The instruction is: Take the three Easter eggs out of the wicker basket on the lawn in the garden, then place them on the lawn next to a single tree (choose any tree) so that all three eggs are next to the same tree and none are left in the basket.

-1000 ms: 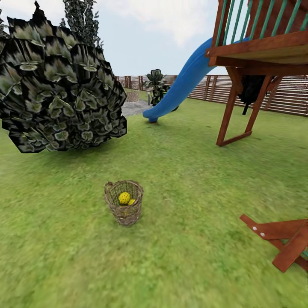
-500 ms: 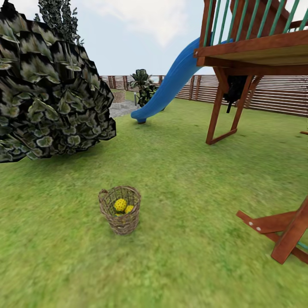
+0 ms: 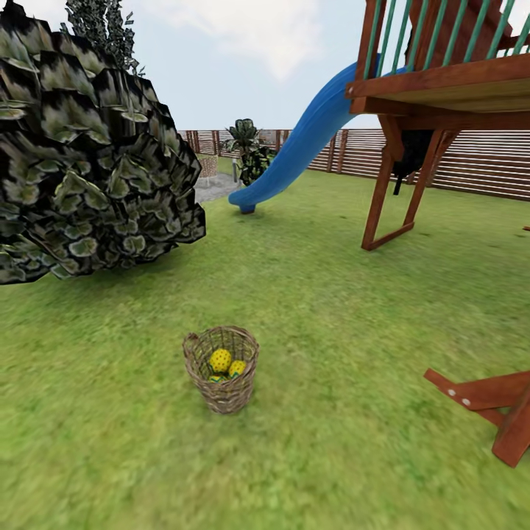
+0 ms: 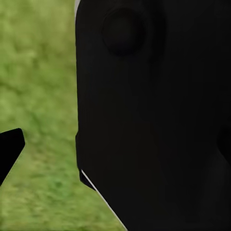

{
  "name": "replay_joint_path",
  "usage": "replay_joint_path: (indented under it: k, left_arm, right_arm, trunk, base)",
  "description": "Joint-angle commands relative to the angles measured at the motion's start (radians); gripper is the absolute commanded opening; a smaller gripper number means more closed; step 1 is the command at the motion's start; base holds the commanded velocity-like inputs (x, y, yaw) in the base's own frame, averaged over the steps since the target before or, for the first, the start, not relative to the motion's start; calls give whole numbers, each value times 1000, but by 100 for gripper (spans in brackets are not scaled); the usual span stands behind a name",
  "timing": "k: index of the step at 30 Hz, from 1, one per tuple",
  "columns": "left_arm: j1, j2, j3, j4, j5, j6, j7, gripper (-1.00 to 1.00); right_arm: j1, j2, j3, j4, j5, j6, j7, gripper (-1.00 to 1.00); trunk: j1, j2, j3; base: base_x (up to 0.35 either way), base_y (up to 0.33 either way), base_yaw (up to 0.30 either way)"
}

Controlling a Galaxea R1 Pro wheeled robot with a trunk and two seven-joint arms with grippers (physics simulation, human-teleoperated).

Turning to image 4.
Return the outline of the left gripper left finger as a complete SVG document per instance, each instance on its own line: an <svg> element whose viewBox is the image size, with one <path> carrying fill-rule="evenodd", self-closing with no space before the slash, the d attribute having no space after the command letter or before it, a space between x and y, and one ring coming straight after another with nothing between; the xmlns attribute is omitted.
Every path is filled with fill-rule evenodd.
<svg viewBox="0 0 231 231"><path fill-rule="evenodd" d="M25 147L21 128L0 133L0 185Z"/></svg>

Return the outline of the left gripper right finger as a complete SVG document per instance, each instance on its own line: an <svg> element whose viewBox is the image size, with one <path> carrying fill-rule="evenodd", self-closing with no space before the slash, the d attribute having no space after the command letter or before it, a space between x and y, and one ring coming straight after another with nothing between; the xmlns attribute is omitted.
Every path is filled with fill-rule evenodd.
<svg viewBox="0 0 231 231"><path fill-rule="evenodd" d="M219 129L216 146L231 167L231 129Z"/></svg>

